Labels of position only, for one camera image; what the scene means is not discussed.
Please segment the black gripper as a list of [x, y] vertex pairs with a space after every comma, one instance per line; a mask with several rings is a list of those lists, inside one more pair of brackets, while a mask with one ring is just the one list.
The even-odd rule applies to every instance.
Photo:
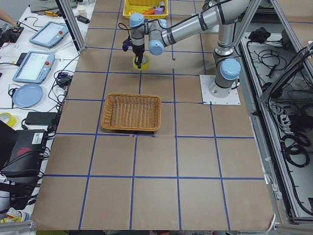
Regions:
[[133, 53], [135, 54], [134, 62], [137, 63], [137, 68], [141, 69], [143, 54], [145, 51], [144, 45], [133, 45]]

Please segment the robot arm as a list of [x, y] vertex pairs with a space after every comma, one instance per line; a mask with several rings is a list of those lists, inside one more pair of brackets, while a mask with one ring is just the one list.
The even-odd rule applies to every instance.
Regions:
[[149, 58], [145, 52], [145, 36], [149, 36], [148, 49], [152, 55], [163, 53], [165, 44], [162, 42], [162, 32], [167, 29], [165, 19], [149, 20], [140, 13], [130, 16], [130, 39], [129, 46], [134, 53], [134, 67], [145, 70], [149, 67]]
[[160, 55], [165, 47], [218, 25], [218, 40], [214, 48], [217, 73], [208, 88], [213, 96], [225, 98], [241, 71], [240, 63], [233, 58], [235, 23], [249, 3], [248, 0], [217, 0], [208, 9], [168, 28], [158, 21], [148, 21], [144, 32], [149, 36], [149, 51]]

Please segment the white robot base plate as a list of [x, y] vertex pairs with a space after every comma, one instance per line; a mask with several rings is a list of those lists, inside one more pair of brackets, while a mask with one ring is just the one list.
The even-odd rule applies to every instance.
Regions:
[[205, 105], [241, 105], [235, 82], [229, 88], [220, 88], [215, 75], [200, 75], [202, 103]]

